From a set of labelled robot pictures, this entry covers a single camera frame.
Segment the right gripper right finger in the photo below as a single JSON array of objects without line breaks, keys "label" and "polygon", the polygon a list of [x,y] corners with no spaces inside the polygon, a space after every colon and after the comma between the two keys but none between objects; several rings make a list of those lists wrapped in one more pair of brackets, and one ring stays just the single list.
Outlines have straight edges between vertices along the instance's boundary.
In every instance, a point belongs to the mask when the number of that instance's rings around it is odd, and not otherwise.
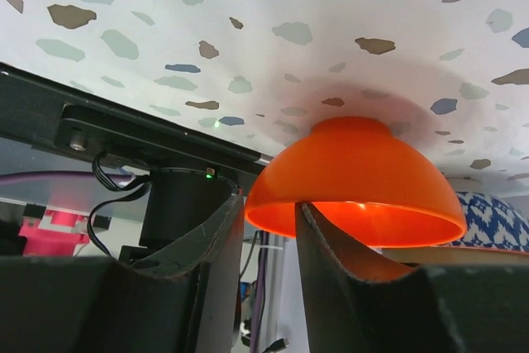
[{"label": "right gripper right finger", "polygon": [[298,263],[313,352],[525,352],[526,265],[393,261],[295,207]]}]

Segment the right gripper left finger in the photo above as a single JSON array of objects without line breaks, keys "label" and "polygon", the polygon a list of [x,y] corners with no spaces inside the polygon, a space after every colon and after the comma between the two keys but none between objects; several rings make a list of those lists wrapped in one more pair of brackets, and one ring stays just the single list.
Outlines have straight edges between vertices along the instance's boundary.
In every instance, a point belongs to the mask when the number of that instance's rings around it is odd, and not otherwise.
[{"label": "right gripper left finger", "polygon": [[143,260],[1,260],[4,352],[228,352],[236,333],[244,200]]}]

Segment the orange bowl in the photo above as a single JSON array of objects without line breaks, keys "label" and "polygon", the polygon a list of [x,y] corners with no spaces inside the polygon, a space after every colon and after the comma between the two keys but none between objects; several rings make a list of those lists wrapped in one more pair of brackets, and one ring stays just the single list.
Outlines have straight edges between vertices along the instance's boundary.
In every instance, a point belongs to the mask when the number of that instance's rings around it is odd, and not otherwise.
[{"label": "orange bowl", "polygon": [[311,203],[333,225],[374,248],[438,246],[467,223],[441,171],[382,122],[338,117],[276,155],[258,176],[245,219],[297,237],[294,208]]}]

